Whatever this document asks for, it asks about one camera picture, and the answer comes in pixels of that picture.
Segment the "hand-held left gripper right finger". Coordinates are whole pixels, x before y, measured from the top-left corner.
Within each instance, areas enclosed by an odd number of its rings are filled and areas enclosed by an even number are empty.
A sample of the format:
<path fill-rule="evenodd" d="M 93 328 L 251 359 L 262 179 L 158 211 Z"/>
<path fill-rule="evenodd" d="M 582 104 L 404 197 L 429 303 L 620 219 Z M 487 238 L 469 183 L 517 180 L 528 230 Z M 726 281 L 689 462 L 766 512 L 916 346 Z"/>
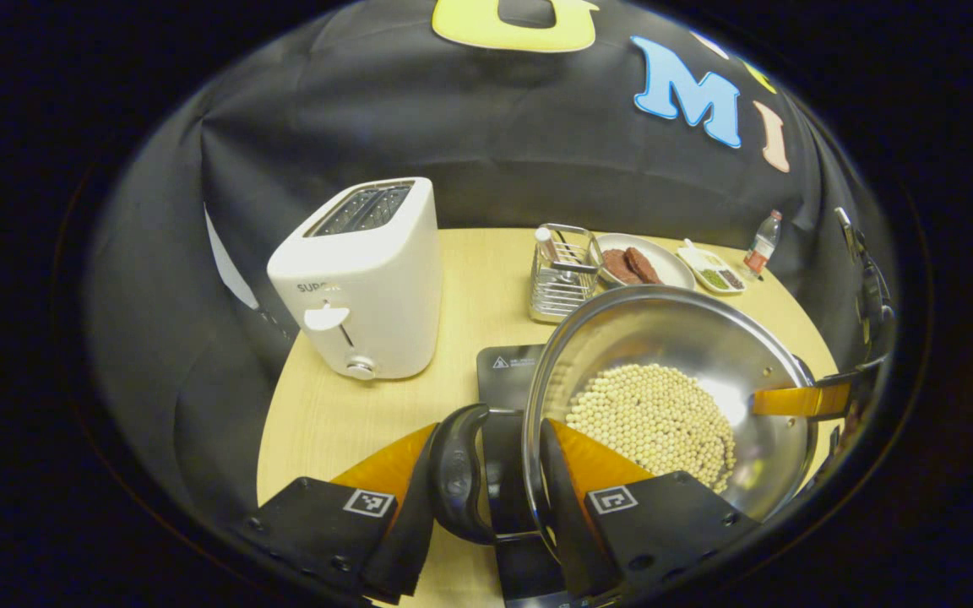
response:
<path fill-rule="evenodd" d="M 759 527 L 691 474 L 653 475 L 559 421 L 541 425 L 540 448 L 547 528 L 579 598 L 673 584 Z"/>

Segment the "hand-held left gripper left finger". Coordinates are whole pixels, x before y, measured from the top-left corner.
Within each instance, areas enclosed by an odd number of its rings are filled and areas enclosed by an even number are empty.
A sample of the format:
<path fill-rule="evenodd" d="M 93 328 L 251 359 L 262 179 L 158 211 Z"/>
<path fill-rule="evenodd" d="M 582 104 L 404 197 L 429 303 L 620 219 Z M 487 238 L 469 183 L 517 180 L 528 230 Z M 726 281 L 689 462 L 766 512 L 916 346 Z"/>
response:
<path fill-rule="evenodd" d="M 398 603 L 416 592 L 432 538 L 427 461 L 437 424 L 332 480 L 301 476 L 238 520 L 238 535 L 290 570 Z"/>

